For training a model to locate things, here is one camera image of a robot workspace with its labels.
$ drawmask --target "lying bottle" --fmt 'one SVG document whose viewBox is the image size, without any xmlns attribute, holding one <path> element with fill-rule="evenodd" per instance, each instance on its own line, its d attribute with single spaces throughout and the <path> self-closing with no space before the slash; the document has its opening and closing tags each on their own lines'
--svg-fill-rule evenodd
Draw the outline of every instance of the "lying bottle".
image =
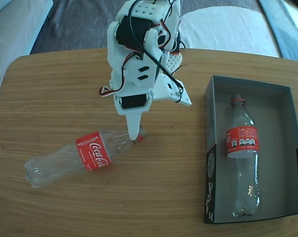
<svg viewBox="0 0 298 237">
<path fill-rule="evenodd" d="M 227 156 L 232 164 L 232 214 L 254 215 L 259 203 L 257 128 L 245 108 L 246 101 L 237 94 L 231 98 L 232 118 L 226 133 Z"/>
<path fill-rule="evenodd" d="M 129 139 L 127 131 L 97 131 L 55 152 L 28 160 L 26 179 L 33 188 L 41 188 L 63 177 L 97 170 L 111 164 L 143 137 L 142 128 L 135 141 Z"/>
</svg>

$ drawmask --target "red label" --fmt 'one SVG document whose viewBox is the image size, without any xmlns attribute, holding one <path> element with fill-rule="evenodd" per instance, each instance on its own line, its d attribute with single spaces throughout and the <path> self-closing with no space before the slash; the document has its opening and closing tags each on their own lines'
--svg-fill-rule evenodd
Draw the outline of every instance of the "red label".
<svg viewBox="0 0 298 237">
<path fill-rule="evenodd" d="M 88 171 L 93 171 L 111 164 L 108 153 L 98 131 L 77 139 L 76 146 L 82 162 Z"/>
<path fill-rule="evenodd" d="M 253 126 L 235 127 L 228 130 L 226 142 L 227 154 L 243 150 L 259 151 L 257 129 Z"/>
</svg>

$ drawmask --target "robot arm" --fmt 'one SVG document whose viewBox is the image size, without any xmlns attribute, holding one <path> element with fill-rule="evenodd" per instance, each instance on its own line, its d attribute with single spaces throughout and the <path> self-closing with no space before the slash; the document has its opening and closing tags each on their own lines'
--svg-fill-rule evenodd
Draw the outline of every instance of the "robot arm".
<svg viewBox="0 0 298 237">
<path fill-rule="evenodd" d="M 172 74 L 180 66 L 180 0 L 126 1 L 107 31 L 110 87 L 119 115 L 125 115 L 131 140 L 139 134 L 143 112 L 153 101 L 172 100 L 190 106 L 182 82 Z"/>
</svg>

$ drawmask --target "cardboard box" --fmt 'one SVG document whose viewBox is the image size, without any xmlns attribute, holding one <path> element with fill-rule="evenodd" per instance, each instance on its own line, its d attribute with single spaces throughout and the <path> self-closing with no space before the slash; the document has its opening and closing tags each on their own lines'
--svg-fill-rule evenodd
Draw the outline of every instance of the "cardboard box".
<svg viewBox="0 0 298 237">
<path fill-rule="evenodd" d="M 260 205 L 255 215 L 234 217 L 225 133 L 230 98 L 242 94 L 260 142 Z M 298 124 L 289 87 L 213 76 L 206 90 L 207 172 L 205 223 L 233 223 L 298 214 Z"/>
</svg>

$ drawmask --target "wooden table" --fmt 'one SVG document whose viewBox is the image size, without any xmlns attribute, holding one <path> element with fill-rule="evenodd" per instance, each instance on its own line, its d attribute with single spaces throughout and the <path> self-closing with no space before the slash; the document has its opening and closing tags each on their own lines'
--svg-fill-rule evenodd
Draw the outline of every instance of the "wooden table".
<svg viewBox="0 0 298 237">
<path fill-rule="evenodd" d="M 148 138 L 111 167 L 44 190 L 23 164 L 98 129 L 125 129 L 112 98 L 101 98 L 106 49 L 36 54 L 9 67 L 0 91 L 0 237 L 298 236 L 298 215 L 251 223 L 203 223 L 205 96 L 212 75 L 292 87 L 298 62 L 249 54 L 183 50 L 176 73 L 193 106 L 154 102 L 142 117 Z"/>
</svg>

